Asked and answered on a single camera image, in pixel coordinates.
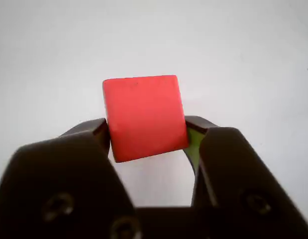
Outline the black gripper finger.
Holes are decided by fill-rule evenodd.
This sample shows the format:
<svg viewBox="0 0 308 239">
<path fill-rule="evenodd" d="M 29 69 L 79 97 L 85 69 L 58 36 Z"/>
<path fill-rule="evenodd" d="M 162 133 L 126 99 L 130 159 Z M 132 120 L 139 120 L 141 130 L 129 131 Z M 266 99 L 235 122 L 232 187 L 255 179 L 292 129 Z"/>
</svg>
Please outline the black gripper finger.
<svg viewBox="0 0 308 239">
<path fill-rule="evenodd" d="M 308 223 L 238 129 L 199 116 L 185 120 L 191 205 L 209 212 L 211 238 L 308 239 Z"/>
<path fill-rule="evenodd" d="M 0 182 L 0 239 L 141 238 L 108 153 L 105 119 L 20 147 Z"/>
</svg>

